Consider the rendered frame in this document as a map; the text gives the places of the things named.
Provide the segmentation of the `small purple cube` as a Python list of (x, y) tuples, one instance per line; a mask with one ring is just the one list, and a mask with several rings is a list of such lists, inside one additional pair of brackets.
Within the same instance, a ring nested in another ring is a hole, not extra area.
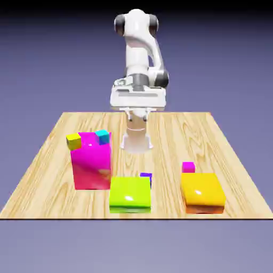
[(152, 185), (152, 173), (141, 172), (140, 177), (149, 178), (150, 187)]

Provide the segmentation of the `small cyan cube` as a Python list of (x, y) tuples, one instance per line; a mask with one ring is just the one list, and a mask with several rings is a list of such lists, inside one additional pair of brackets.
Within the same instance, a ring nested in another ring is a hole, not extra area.
[(110, 134), (106, 130), (95, 131), (95, 137), (99, 145), (108, 144), (110, 140)]

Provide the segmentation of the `large orange box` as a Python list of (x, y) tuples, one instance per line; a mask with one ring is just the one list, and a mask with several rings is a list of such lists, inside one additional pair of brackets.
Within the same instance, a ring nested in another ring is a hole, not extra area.
[(222, 214), (226, 196), (214, 173), (182, 173), (181, 192), (188, 214)]

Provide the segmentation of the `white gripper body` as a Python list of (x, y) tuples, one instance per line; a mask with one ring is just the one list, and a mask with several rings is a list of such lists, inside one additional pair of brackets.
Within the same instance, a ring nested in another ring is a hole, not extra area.
[(151, 108), (162, 110), (166, 106), (166, 89), (143, 87), (143, 91), (134, 91), (132, 85), (113, 86), (110, 105), (113, 108)]

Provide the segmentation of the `small yellow cube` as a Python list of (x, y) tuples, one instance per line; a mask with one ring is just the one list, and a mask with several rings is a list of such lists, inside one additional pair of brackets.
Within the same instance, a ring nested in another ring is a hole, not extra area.
[(66, 142), (70, 151), (80, 149), (82, 146), (82, 140), (79, 133), (66, 135)]

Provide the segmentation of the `large magenta box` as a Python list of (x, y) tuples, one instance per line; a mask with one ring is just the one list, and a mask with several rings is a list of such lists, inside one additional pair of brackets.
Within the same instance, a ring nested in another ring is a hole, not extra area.
[(95, 132), (79, 132), (80, 149), (70, 152), (76, 190), (109, 190), (111, 183), (111, 133), (108, 144), (99, 145)]

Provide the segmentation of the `large lime green box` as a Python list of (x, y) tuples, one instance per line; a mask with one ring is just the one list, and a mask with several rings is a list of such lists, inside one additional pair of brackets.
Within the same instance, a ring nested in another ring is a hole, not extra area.
[(149, 177), (114, 176), (109, 192), (110, 213), (150, 213)]

